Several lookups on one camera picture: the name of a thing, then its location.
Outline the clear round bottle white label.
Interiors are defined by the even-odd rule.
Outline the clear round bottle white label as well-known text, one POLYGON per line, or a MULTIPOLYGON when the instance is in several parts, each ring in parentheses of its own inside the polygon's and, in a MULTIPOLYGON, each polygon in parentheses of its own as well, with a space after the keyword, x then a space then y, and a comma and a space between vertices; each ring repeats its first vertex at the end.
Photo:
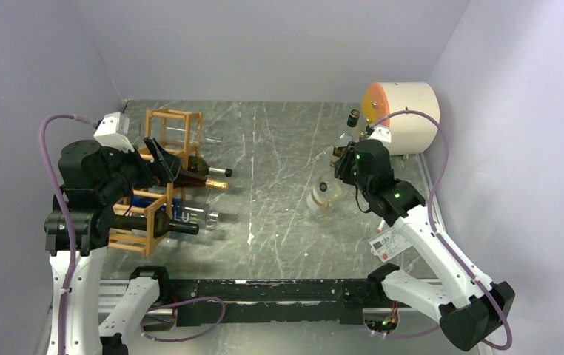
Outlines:
POLYGON ((347 193, 345 185, 331 171, 324 172, 306 197, 309 211, 316 217, 328 215, 347 193))

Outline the clear bottle brown label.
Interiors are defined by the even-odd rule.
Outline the clear bottle brown label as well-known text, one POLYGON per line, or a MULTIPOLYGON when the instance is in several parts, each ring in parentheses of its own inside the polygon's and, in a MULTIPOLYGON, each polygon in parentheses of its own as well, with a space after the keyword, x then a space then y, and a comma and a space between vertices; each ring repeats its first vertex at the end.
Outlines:
POLYGON ((348 118, 340 125, 337 137, 335 138, 333 144, 332 155, 335 159, 330 161, 331 167, 335 167, 335 161, 342 157, 350 142, 358 141, 359 132, 357 130, 357 123, 359 118, 360 111, 358 109, 352 109, 348 118))

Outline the dark green wine bottle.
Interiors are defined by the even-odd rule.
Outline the dark green wine bottle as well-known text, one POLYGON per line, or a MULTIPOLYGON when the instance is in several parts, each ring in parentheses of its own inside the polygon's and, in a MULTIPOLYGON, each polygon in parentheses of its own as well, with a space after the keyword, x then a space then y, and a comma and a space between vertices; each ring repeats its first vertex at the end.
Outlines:
POLYGON ((128 231, 145 231, 148 226, 151 226, 152 236, 155 239, 172 232, 197 235, 200 231, 200 227, 197 223, 187 223, 173 220, 163 211, 159 211, 151 219, 125 215, 118 216, 112 224, 113 229, 128 231))

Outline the right white base arm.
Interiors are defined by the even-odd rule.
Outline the right white base arm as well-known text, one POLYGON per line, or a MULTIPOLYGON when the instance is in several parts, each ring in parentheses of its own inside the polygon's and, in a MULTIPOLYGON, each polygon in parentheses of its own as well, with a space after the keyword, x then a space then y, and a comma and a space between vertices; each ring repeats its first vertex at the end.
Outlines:
POLYGON ((442 317, 440 306, 452 302, 447 289, 407 274, 399 266, 387 263, 367 276, 382 299, 404 303, 435 322, 442 317))

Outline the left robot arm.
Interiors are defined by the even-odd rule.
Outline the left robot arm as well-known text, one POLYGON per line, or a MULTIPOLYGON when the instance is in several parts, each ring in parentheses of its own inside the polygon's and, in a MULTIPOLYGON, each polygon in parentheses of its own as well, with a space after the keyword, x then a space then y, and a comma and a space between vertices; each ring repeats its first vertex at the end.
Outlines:
POLYGON ((158 239, 176 229, 153 205, 150 214, 118 216, 113 208, 135 191, 174 182, 182 159, 153 138, 136 148, 119 149, 98 141, 76 141, 62 149, 53 210, 44 222, 53 276, 53 316, 49 354, 127 354, 147 307, 169 304, 173 287, 164 268, 134 277, 134 288, 104 322, 98 320, 100 272, 112 229, 147 230, 158 239))

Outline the left white base arm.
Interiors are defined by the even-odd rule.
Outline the left white base arm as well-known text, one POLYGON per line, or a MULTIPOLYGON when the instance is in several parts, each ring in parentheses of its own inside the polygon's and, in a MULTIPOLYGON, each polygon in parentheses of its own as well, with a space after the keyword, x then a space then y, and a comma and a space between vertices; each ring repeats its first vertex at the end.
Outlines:
POLYGON ((99 325, 102 354, 127 354, 127 343, 138 336, 148 310, 171 300, 169 273, 163 266, 141 266, 128 280, 101 280, 99 325))

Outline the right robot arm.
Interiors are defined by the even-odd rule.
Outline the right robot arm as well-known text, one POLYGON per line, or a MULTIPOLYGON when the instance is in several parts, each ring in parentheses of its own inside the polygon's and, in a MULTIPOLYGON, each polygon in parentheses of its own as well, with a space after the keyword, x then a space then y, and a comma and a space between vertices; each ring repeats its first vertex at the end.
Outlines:
POLYGON ((373 273, 368 298, 377 306, 404 303, 436 322, 450 343, 469 351, 479 343, 497 350, 512 346, 508 313, 515 298, 507 282, 482 272, 440 228, 432 207, 408 181, 395 177, 388 149, 376 140, 350 142, 335 163, 335 177, 353 186, 380 217, 403 236, 434 272, 439 285, 419 280, 397 266, 373 273))

